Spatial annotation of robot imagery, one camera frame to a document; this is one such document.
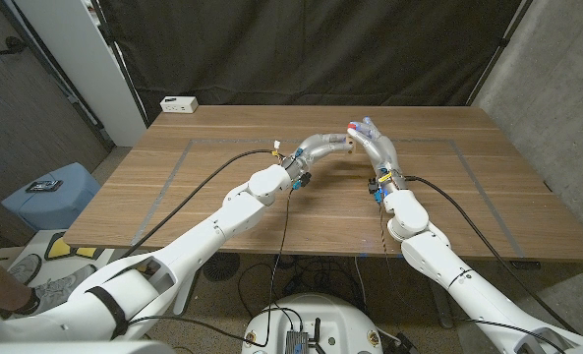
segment sneaker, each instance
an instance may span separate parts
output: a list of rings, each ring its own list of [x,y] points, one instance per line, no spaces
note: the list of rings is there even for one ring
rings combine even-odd
[[[95,271],[96,266],[86,265],[59,280],[50,281],[49,279],[45,284],[36,286],[34,289],[35,295],[39,298],[39,305],[31,316],[43,313],[65,303],[73,293],[73,290]]]
[[[42,259],[36,254],[30,254],[7,270],[16,280],[24,285],[29,284],[42,267]]]

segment phone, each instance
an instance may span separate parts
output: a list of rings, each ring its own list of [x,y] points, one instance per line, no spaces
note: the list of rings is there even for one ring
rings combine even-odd
[[[62,184],[64,184],[64,181],[35,181],[31,183],[27,189],[25,189],[25,192],[55,192],[62,186]]]

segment gray wall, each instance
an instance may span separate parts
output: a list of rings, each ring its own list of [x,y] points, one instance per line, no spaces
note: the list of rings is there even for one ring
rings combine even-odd
[[[534,1],[474,105],[583,223],[583,0]],[[583,269],[567,270],[545,267],[541,277],[554,281],[539,293],[583,334]]]

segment wooden table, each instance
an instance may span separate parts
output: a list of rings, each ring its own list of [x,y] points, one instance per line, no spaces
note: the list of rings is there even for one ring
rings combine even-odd
[[[149,231],[228,158],[249,149],[290,153],[315,133],[344,133],[371,116],[391,137],[405,174],[434,182],[468,212],[509,259],[583,262],[583,227],[549,191],[498,127],[474,107],[201,106],[194,114],[162,113],[64,236],[74,246],[126,248]],[[234,162],[211,180],[144,245],[167,245],[217,210],[225,194],[256,171],[277,163],[267,154]],[[372,166],[359,147],[332,154],[292,195],[284,253],[384,255],[379,207],[367,189]],[[432,222],[466,259],[492,254],[457,210],[419,182],[409,187]],[[225,252],[277,253],[286,194]],[[399,244],[385,231],[387,251]]]

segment blue box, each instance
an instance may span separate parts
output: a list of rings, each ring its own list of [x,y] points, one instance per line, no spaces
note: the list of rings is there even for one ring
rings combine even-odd
[[[26,191],[34,181],[56,180],[64,181],[57,191]],[[96,180],[77,162],[34,181],[14,192],[1,204],[35,231],[69,228],[100,189]]]

